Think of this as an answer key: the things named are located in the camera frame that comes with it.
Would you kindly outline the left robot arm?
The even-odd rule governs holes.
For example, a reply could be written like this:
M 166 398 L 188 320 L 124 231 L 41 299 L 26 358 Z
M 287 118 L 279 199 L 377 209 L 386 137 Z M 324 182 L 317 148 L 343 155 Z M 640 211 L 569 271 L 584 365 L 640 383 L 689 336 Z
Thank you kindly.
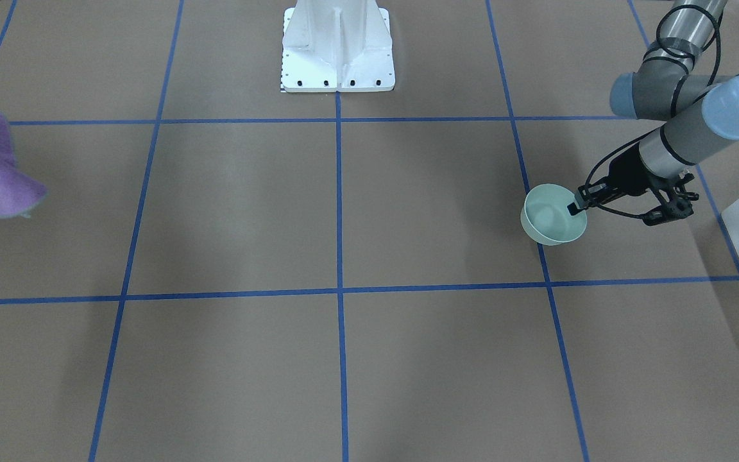
M 708 47 L 721 58 L 725 8 L 724 1 L 675 1 L 638 70 L 614 81 L 609 104 L 616 116 L 661 126 L 605 156 L 607 175 L 595 180 L 590 171 L 567 205 L 570 216 L 592 208 L 620 214 L 610 202 L 645 193 L 655 196 L 655 207 L 625 218 L 654 226 L 693 214 L 699 196 L 686 188 L 690 168 L 739 141 L 739 74 L 719 75 L 718 62 L 709 75 L 693 73 Z

